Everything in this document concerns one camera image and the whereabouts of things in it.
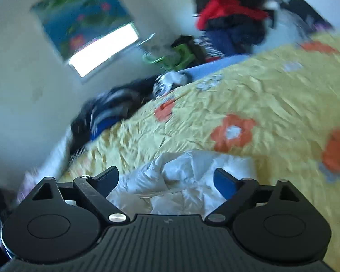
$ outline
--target white blanket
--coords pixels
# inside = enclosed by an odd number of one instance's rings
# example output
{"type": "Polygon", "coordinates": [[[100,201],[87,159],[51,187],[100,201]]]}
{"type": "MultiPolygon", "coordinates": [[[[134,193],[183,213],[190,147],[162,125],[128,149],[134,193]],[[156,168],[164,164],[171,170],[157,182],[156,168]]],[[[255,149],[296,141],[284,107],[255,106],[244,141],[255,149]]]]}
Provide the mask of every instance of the white blanket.
{"type": "Polygon", "coordinates": [[[200,214],[204,218],[225,202],[213,183],[216,168],[237,179],[256,178],[250,157],[200,150],[162,153],[121,176],[107,199],[131,219],[135,214],[200,214]]]}

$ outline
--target floral curtain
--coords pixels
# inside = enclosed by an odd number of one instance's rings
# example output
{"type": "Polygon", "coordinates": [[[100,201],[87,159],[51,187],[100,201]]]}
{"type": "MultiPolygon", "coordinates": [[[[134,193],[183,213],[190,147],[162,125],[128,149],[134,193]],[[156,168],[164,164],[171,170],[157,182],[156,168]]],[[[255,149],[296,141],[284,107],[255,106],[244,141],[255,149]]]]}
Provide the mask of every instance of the floral curtain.
{"type": "Polygon", "coordinates": [[[118,0],[42,0],[32,11],[65,61],[132,21],[118,0]]]}

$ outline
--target window frame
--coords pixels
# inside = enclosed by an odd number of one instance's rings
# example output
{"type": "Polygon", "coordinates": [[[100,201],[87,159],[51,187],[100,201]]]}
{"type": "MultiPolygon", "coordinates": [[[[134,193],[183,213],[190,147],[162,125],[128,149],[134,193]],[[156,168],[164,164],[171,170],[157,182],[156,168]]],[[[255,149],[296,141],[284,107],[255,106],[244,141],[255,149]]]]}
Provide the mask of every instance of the window frame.
{"type": "Polygon", "coordinates": [[[81,77],[81,75],[79,74],[79,72],[76,70],[76,68],[71,65],[69,63],[69,60],[67,61],[67,65],[74,71],[76,77],[78,77],[82,83],[85,83],[87,82],[89,79],[91,79],[96,73],[100,72],[101,70],[107,68],[110,64],[112,64],[114,61],[116,61],[117,59],[119,59],[120,57],[122,57],[125,53],[127,53],[129,50],[132,50],[134,47],[136,47],[142,40],[140,38],[140,34],[136,28],[136,26],[134,25],[134,22],[130,22],[130,23],[127,23],[127,24],[124,24],[123,26],[117,28],[116,30],[124,27],[124,26],[127,26],[127,25],[131,25],[133,30],[135,30],[137,36],[138,36],[138,39],[131,43],[130,45],[126,46],[125,48],[123,48],[122,50],[118,51],[117,53],[113,54],[110,58],[108,58],[107,60],[103,61],[100,65],[96,66],[94,69],[92,69],[90,72],[88,72],[84,77],[81,77]]]}

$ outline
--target bright window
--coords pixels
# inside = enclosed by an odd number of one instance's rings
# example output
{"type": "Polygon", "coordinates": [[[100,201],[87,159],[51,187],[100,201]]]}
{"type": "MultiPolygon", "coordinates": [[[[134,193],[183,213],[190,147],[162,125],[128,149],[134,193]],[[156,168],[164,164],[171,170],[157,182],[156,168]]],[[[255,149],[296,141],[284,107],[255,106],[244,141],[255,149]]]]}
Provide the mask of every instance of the bright window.
{"type": "Polygon", "coordinates": [[[111,56],[138,40],[132,23],[126,24],[74,54],[69,60],[83,78],[111,56]]]}

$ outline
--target red cloth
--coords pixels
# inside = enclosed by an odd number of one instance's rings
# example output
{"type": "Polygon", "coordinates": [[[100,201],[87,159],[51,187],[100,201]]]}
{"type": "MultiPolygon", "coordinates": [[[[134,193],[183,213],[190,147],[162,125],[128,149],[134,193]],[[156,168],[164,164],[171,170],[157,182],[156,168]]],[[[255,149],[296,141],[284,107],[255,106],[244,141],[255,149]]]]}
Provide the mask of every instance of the red cloth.
{"type": "Polygon", "coordinates": [[[200,13],[197,28],[198,30],[205,30],[209,19],[226,17],[232,14],[245,14],[255,20],[263,20],[268,17],[268,13],[265,11],[240,6],[239,0],[210,0],[200,13]]]}

